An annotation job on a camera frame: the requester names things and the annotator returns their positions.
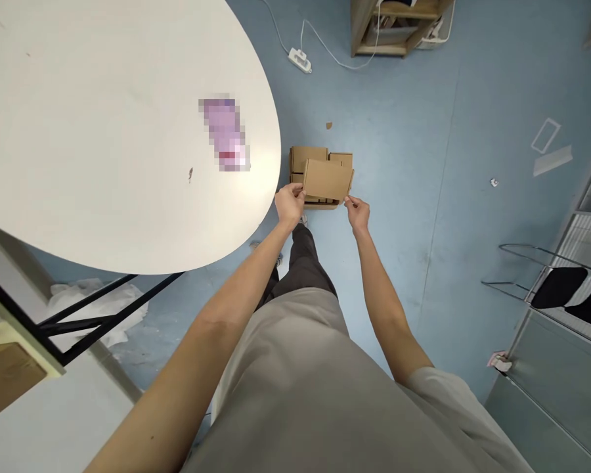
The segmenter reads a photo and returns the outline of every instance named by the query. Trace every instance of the cardboard box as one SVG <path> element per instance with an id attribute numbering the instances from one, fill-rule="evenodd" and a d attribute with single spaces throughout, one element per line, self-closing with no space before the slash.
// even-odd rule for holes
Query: cardboard box
<path id="1" fill-rule="evenodd" d="M 353 174 L 352 168 L 337 166 L 329 161 L 307 160 L 304 171 L 304 190 L 307 194 L 337 200 L 339 204 L 348 195 Z"/>
<path id="2" fill-rule="evenodd" d="M 292 173 L 304 173 L 307 160 L 327 161 L 328 148 L 292 146 L 289 153 L 289 169 Z"/>
<path id="3" fill-rule="evenodd" d="M 0 411 L 46 377 L 17 343 L 0 345 Z"/>
<path id="4" fill-rule="evenodd" d="M 351 153 L 329 154 L 327 148 L 293 146 L 289 157 L 290 181 L 302 183 L 307 191 L 305 209 L 332 210 L 343 203 L 354 174 Z"/>
<path id="5" fill-rule="evenodd" d="M 352 153 L 330 153 L 328 155 L 328 160 L 345 168 L 353 168 Z"/>

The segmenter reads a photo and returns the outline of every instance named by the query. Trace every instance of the stack of cardboard boxes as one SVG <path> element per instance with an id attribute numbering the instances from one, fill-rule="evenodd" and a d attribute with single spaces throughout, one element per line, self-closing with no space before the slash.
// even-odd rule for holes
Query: stack of cardboard boxes
<path id="1" fill-rule="evenodd" d="M 290 181 L 302 183 L 307 191 L 304 208 L 337 208 L 353 184 L 352 153 L 329 153 L 328 148 L 292 146 L 289 155 Z"/>

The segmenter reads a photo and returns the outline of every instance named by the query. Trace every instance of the power cord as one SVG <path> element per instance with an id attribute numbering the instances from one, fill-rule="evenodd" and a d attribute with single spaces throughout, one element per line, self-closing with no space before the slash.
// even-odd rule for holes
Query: power cord
<path id="1" fill-rule="evenodd" d="M 363 64 L 361 64 L 360 66 L 349 66 L 349 65 L 344 64 L 342 62 L 339 62 L 339 60 L 335 57 L 335 55 L 330 52 L 330 49 L 328 48 L 328 46 L 326 46 L 326 44 L 324 43 L 324 41 L 322 40 L 322 38 L 320 37 L 318 32 L 315 30 L 315 27 L 306 18 L 304 20 L 302 20 L 302 30 L 300 31 L 300 49 L 298 51 L 296 51 L 295 49 L 292 48 L 291 52 L 289 52 L 289 51 L 287 51 L 287 48 L 285 48 L 284 43 L 282 42 L 282 38 L 280 36 L 280 31 L 278 30 L 278 24 L 276 23 L 276 18 L 274 17 L 274 12 L 271 10 L 271 6 L 268 4 L 267 0 L 261 0 L 261 2 L 263 2 L 267 6 L 267 8 L 269 9 L 269 14 L 271 15 L 271 19 L 273 20 L 274 26 L 276 27 L 276 33 L 278 34 L 278 40 L 280 41 L 280 46 L 282 46 L 282 48 L 284 49 L 284 52 L 287 53 L 287 55 L 289 56 L 289 59 L 296 66 L 298 66 L 300 69 L 302 69 L 304 72 L 311 72 L 311 63 L 307 60 L 307 55 L 302 52 L 304 26 L 306 24 L 308 24 L 311 27 L 311 29 L 313 30 L 313 33 L 315 33 L 315 35 L 317 36 L 317 39 L 319 39 L 320 43 L 322 43 L 322 46 L 324 46 L 324 49 L 326 49 L 328 54 L 330 54 L 330 56 L 335 60 L 335 62 L 337 62 L 337 64 L 339 64 L 341 67 L 344 67 L 344 68 L 350 69 L 350 70 L 359 70 L 361 68 L 364 68 L 368 64 L 370 64 L 370 61 L 372 60 L 372 58 L 376 54 L 376 47 L 379 44 L 379 30 L 380 30 L 378 26 L 376 28 L 376 40 L 374 42 L 374 50 L 372 51 L 372 56 L 370 56 L 370 58 L 368 58 L 368 60 L 366 62 L 364 62 Z M 381 20 L 381 3 L 382 3 L 381 1 L 378 2 L 377 25 L 378 25 L 379 21 Z"/>

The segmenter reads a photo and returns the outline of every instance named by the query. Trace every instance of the white cable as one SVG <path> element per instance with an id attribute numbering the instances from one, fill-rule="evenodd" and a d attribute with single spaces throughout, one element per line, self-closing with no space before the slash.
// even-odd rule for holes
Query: white cable
<path id="1" fill-rule="evenodd" d="M 276 23 L 276 18 L 274 17 L 274 12 L 271 10 L 271 7 L 266 2 L 266 0 L 261 0 L 264 4 L 266 4 L 267 8 L 269 9 L 269 14 L 271 15 L 271 19 L 274 20 L 274 26 L 276 27 L 276 33 L 278 33 L 278 40 L 280 41 L 280 46 L 284 49 L 284 52 L 289 54 L 287 48 L 285 48 L 284 43 L 282 42 L 282 38 L 280 37 L 280 32 L 278 31 L 278 24 Z"/>
<path id="2" fill-rule="evenodd" d="M 269 9 L 269 13 L 271 14 L 271 19 L 274 22 L 274 26 L 276 27 L 276 33 L 278 34 L 278 40 L 280 41 L 280 45 L 282 46 L 282 48 L 284 49 L 284 52 L 289 54 L 289 51 L 287 51 L 287 48 L 285 48 L 283 42 L 282 42 L 282 38 L 280 37 L 280 31 L 278 31 L 278 24 L 276 23 L 276 18 L 274 17 L 274 12 L 271 10 L 271 7 L 269 6 L 269 4 L 267 3 L 267 0 L 261 0 L 261 2 L 263 2 L 264 4 L 266 4 L 267 8 Z M 302 39 L 304 36 L 304 25 L 308 24 L 311 29 L 313 30 L 313 33 L 315 33 L 315 35 L 317 36 L 317 39 L 320 40 L 320 43 L 322 43 L 322 46 L 324 46 L 324 48 L 326 49 L 326 51 L 328 52 L 328 54 L 330 54 L 330 56 L 335 60 L 335 62 L 337 62 L 341 67 L 344 67 L 346 69 L 350 69 L 350 70 L 359 70 L 361 68 L 364 68 L 365 66 L 367 66 L 368 64 L 370 64 L 370 61 L 372 60 L 372 58 L 374 57 L 374 55 L 376 54 L 376 47 L 379 44 L 379 31 L 380 31 L 380 22 L 381 22 L 381 1 L 379 2 L 379 11 L 377 12 L 377 22 L 376 22 L 376 40 L 374 42 L 374 50 L 372 51 L 372 56 L 370 56 L 370 58 L 364 62 L 363 64 L 361 64 L 360 66 L 348 66 L 347 64 L 342 64 L 341 62 L 339 62 L 337 60 L 337 58 L 335 57 L 335 55 L 333 53 L 330 52 L 330 49 L 326 46 L 326 44 L 324 44 L 322 38 L 320 37 L 320 35 L 317 34 L 317 31 L 315 31 L 315 28 L 313 27 L 313 25 L 308 21 L 308 20 L 303 20 L 302 21 L 302 30 L 300 31 L 300 51 L 302 51 Z"/>
<path id="3" fill-rule="evenodd" d="M 322 38 L 320 38 L 320 36 L 317 34 L 317 31 L 315 31 L 315 28 L 308 20 L 302 21 L 302 30 L 300 31 L 300 51 L 302 51 L 302 37 L 304 36 L 304 25 L 308 24 L 311 27 L 311 29 L 313 30 L 313 33 L 315 33 L 315 35 L 317 36 L 317 39 L 319 39 L 320 43 L 322 43 L 322 46 L 324 46 L 324 48 L 328 51 L 328 54 L 330 54 L 330 56 L 335 60 L 335 62 L 337 62 L 341 67 L 345 67 L 346 69 L 351 69 L 351 70 L 359 70 L 361 68 L 364 68 L 365 66 L 370 64 L 370 61 L 372 60 L 372 58 L 376 54 L 376 47 L 379 44 L 379 31 L 380 31 L 379 23 L 381 21 L 381 3 L 382 2 L 379 2 L 379 11 L 377 13 L 377 22 L 376 22 L 377 28 L 376 28 L 376 40 L 374 42 L 374 51 L 372 52 L 372 56 L 370 56 L 370 58 L 366 62 L 361 64 L 360 66 L 348 66 L 346 64 L 342 64 L 341 62 L 339 62 L 337 60 L 337 58 L 333 55 L 333 53 L 330 52 L 330 49 L 324 44 L 324 42 L 322 41 Z"/>

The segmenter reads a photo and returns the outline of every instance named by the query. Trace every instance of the wrist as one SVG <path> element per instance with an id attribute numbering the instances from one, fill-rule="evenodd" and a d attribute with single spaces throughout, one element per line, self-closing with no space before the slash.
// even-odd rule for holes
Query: wrist
<path id="1" fill-rule="evenodd" d="M 291 233 L 300 219 L 282 219 L 278 221 L 276 228 L 282 232 Z"/>
<path id="2" fill-rule="evenodd" d="M 370 236 L 370 231 L 368 227 L 360 227 L 360 228 L 353 228 L 353 235 L 357 240 L 362 238 L 368 238 Z"/>

